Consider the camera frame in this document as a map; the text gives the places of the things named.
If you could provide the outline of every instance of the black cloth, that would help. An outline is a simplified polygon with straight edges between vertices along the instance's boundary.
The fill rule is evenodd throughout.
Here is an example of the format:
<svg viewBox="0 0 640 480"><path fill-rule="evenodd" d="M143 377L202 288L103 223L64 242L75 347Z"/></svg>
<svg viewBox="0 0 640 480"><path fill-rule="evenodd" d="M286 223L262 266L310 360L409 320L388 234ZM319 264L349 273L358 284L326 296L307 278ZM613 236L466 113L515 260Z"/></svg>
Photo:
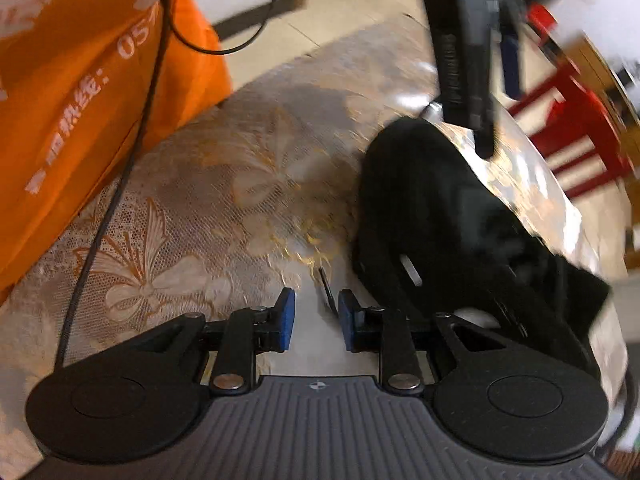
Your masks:
<svg viewBox="0 0 640 480"><path fill-rule="evenodd" d="M431 123L401 118L378 134L358 209L353 268L380 304L410 319L477 308L505 336L599 377L588 332L609 286L530 235Z"/></svg>

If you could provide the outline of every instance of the red object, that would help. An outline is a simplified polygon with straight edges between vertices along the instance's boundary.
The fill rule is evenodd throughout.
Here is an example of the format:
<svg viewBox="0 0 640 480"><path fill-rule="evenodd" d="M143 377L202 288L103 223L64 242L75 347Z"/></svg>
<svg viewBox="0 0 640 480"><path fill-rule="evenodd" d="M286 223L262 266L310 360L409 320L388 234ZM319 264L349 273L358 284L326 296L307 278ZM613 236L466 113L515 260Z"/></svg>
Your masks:
<svg viewBox="0 0 640 480"><path fill-rule="evenodd" d="M595 156L602 159L606 168L603 173L567 190L566 195L570 199L613 182L633 171L633 165L628 156L620 153L620 140L609 119L607 109L594 92L587 90L576 81L575 77L578 74L578 69L572 62L565 62L551 78L509 110L509 113L515 117L553 88L562 94L564 102L554 104L546 126L529 139L545 158L584 137L591 139L594 148L552 170L555 175Z"/></svg>
<svg viewBox="0 0 640 480"><path fill-rule="evenodd" d="M546 7L540 4L533 4L529 8L527 20L540 37L538 46L542 46L546 43L546 40L549 39L549 34L551 34L551 31L558 24L556 19L551 15L551 12L546 10Z"/></svg>

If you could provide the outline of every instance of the dark baseboard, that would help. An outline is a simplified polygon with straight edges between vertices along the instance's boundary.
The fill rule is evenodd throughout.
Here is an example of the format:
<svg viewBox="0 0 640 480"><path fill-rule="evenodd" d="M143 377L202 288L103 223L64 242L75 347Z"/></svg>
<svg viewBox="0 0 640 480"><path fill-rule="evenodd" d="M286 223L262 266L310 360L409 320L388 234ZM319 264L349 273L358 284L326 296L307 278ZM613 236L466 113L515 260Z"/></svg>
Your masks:
<svg viewBox="0 0 640 480"><path fill-rule="evenodd" d="M222 22L216 23L213 25L213 28L216 30L220 41L226 40L226 38L229 38L238 32L242 32L253 25L262 23L268 8L269 4L255 7L255 9L247 10L241 14L237 14L231 18L223 20ZM275 16L279 16L285 12L290 12L295 8L296 0L276 0L273 10L271 11L270 18L274 18Z"/></svg>

